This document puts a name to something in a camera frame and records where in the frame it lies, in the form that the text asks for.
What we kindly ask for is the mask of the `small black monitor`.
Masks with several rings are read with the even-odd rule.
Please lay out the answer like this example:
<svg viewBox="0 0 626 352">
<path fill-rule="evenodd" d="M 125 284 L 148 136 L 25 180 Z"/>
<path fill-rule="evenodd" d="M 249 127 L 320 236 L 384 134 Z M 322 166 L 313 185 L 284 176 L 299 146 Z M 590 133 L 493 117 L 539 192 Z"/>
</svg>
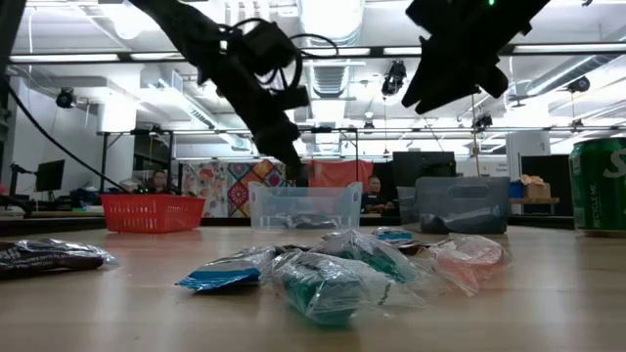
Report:
<svg viewBox="0 0 626 352">
<path fill-rule="evenodd" d="M 35 190 L 37 192 L 53 192 L 60 190 L 65 170 L 64 159 L 40 163 L 35 172 Z"/>
</svg>

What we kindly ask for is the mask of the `orange cloth backdrop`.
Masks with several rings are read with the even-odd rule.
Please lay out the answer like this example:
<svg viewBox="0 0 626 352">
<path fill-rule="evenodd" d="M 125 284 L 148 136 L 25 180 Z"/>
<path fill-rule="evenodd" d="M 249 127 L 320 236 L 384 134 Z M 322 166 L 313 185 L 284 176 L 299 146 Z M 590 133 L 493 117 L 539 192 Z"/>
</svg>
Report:
<svg viewBox="0 0 626 352">
<path fill-rule="evenodd" d="M 313 177 L 310 187 L 342 188 L 361 182 L 363 190 L 368 190 L 369 177 L 374 173 L 374 164 L 364 160 L 310 161 Z"/>
</svg>

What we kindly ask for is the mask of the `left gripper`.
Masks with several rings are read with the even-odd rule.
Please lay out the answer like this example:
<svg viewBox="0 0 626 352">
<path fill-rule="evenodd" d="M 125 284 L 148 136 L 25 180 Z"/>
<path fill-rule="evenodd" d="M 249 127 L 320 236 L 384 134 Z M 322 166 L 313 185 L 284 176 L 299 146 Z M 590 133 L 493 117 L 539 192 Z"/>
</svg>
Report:
<svg viewBox="0 0 626 352">
<path fill-rule="evenodd" d="M 266 74 L 272 79 L 283 76 L 283 69 L 291 64 L 295 65 L 293 79 L 285 80 L 282 88 L 267 88 L 261 81 Z M 286 111 L 310 105 L 307 89 L 299 83 L 302 71 L 302 54 L 296 48 L 262 55 L 216 48 L 198 52 L 198 82 L 212 81 L 252 133 L 259 152 L 293 172 L 303 167 L 293 145 L 300 132 Z"/>
</svg>

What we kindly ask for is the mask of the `teal wrapped candy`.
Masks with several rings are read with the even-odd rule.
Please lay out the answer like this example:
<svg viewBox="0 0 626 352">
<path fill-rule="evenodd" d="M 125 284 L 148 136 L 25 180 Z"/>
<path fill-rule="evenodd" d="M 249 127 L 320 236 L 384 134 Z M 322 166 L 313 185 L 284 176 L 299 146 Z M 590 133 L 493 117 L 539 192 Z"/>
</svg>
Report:
<svg viewBox="0 0 626 352">
<path fill-rule="evenodd" d="M 409 288 L 364 262 L 316 252 L 282 253 L 262 268 L 260 279 L 319 325 L 345 326 L 362 310 L 426 305 Z"/>
<path fill-rule="evenodd" d="M 434 279 L 429 267 L 410 260 L 393 245 L 355 230 L 330 235 L 311 251 L 364 262 L 395 281 L 417 289 L 423 289 Z"/>
</svg>

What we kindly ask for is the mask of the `pale red candy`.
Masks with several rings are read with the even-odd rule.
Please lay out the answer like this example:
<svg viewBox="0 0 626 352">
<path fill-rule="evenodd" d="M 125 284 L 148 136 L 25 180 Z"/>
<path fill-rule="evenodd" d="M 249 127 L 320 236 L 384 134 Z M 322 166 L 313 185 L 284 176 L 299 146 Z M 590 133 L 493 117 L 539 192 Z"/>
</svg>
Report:
<svg viewBox="0 0 626 352">
<path fill-rule="evenodd" d="M 436 274 L 467 296 L 508 269 L 513 256 L 498 242 L 479 235 L 451 234 L 428 249 Z"/>
</svg>

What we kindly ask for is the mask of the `green soda can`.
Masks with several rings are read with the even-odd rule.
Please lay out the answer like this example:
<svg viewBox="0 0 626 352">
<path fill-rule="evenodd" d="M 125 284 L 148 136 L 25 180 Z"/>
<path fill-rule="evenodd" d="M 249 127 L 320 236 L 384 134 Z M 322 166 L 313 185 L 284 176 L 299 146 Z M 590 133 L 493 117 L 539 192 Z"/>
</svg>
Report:
<svg viewBox="0 0 626 352">
<path fill-rule="evenodd" d="M 575 229 L 626 237 L 626 138 L 576 143 L 568 162 Z"/>
</svg>

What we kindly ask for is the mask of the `blue white candy bar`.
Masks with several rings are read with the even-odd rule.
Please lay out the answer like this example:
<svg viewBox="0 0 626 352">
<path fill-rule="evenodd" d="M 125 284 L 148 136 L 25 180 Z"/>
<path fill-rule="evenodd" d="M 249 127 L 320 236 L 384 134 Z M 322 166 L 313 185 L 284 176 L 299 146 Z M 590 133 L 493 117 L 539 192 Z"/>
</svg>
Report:
<svg viewBox="0 0 626 352">
<path fill-rule="evenodd" d="M 464 213 L 459 228 L 465 234 L 504 234 L 508 227 L 508 217 L 509 211 L 500 205 L 483 207 Z"/>
<path fill-rule="evenodd" d="M 389 227 L 379 227 L 373 230 L 373 235 L 385 242 L 406 242 L 413 239 L 411 232 Z"/>
<path fill-rule="evenodd" d="M 420 226 L 423 233 L 434 235 L 462 233 L 466 229 L 465 224 L 459 220 L 453 220 L 434 214 L 421 214 Z"/>
<path fill-rule="evenodd" d="M 194 291 L 257 285 L 262 269 L 278 254 L 279 249 L 275 246 L 246 248 L 200 266 L 177 285 Z"/>
</svg>

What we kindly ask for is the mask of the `clear plastic bin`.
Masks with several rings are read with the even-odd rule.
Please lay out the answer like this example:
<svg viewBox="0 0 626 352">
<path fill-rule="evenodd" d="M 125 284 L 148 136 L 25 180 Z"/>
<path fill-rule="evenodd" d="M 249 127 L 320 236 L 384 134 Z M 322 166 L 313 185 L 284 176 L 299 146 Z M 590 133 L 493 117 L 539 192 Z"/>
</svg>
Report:
<svg viewBox="0 0 626 352">
<path fill-rule="evenodd" d="M 248 184 L 250 226 L 256 232 L 287 231 L 279 214 L 333 216 L 339 227 L 330 230 L 356 229 L 361 214 L 361 182 L 347 187 L 265 187 Z"/>
</svg>

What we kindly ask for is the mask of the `red plastic basket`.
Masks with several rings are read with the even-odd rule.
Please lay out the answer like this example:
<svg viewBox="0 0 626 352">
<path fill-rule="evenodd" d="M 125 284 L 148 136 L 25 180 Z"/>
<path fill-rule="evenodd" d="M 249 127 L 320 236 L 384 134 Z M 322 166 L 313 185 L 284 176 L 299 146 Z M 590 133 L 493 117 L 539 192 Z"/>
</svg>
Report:
<svg viewBox="0 0 626 352">
<path fill-rule="evenodd" d="M 161 234 L 196 229 L 201 225 L 204 198 L 148 195 L 101 195 L 109 231 Z"/>
</svg>

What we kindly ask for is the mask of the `colourful patterned quilt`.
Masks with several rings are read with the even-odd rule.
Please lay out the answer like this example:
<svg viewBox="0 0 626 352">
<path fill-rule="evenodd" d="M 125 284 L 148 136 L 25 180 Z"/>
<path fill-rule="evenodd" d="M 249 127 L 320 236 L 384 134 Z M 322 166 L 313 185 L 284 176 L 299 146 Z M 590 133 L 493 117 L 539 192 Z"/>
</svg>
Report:
<svg viewBox="0 0 626 352">
<path fill-rule="evenodd" d="M 248 184 L 265 187 L 293 187 L 281 163 L 261 160 L 256 163 L 211 161 L 185 163 L 180 189 L 184 196 L 204 198 L 203 217 L 249 217 Z"/>
</svg>

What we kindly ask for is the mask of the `white pillar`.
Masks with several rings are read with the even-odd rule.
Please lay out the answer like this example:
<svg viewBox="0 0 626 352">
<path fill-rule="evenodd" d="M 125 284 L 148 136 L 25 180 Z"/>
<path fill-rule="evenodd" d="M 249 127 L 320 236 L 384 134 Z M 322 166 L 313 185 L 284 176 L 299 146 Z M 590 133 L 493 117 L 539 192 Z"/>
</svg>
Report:
<svg viewBox="0 0 626 352">
<path fill-rule="evenodd" d="M 509 175 L 517 180 L 521 175 L 523 156 L 541 156 L 551 154 L 550 133 L 548 131 L 522 131 L 506 136 L 506 152 Z"/>
</svg>

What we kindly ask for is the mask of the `grey plastic bin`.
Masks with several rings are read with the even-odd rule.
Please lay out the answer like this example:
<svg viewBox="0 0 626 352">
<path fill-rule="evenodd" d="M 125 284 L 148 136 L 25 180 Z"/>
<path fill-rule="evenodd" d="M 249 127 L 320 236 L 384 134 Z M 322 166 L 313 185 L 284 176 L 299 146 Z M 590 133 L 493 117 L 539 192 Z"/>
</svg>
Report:
<svg viewBox="0 0 626 352">
<path fill-rule="evenodd" d="M 420 215 L 461 220 L 462 215 L 483 207 L 500 205 L 511 211 L 508 177 L 423 177 L 416 183 L 411 215 L 400 215 L 401 225 L 420 232 Z"/>
</svg>

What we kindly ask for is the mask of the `cardboard box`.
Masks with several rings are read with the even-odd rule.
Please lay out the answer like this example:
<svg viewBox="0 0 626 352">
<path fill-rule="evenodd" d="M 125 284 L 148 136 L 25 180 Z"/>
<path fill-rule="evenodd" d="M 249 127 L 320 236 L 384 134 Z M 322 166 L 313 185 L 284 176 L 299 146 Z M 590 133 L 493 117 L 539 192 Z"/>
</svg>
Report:
<svg viewBox="0 0 626 352">
<path fill-rule="evenodd" d="M 547 199 L 552 197 L 551 185 L 539 176 L 522 174 L 520 182 L 523 187 L 523 196 L 532 199 Z"/>
</svg>

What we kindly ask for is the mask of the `person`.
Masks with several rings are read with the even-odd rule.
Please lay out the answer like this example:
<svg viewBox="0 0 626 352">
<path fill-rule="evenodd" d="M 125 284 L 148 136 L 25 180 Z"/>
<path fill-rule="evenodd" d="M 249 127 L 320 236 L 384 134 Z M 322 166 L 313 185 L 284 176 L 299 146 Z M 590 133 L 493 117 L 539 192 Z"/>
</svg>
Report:
<svg viewBox="0 0 626 352">
<path fill-rule="evenodd" d="M 157 170 L 153 173 L 151 181 L 149 182 L 148 192 L 150 194 L 170 194 L 170 189 L 167 184 L 167 175 L 162 170 Z"/>
<path fill-rule="evenodd" d="M 368 178 L 368 189 L 362 195 L 361 212 L 363 214 L 384 214 L 386 211 L 395 208 L 394 203 L 391 200 L 387 200 L 380 191 L 380 178 L 376 175 L 371 175 Z"/>
</svg>

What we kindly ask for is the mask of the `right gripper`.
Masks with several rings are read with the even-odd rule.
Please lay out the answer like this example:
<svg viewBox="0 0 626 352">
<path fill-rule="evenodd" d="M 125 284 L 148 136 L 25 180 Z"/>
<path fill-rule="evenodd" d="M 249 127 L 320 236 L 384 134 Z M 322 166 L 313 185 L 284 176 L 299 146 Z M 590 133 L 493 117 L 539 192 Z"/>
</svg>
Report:
<svg viewBox="0 0 626 352">
<path fill-rule="evenodd" d="M 428 33 L 422 56 L 402 98 L 418 114 L 441 108 L 478 87 L 494 98 L 509 86 L 497 68 L 498 53 L 551 0 L 412 0 L 406 16 Z"/>
</svg>

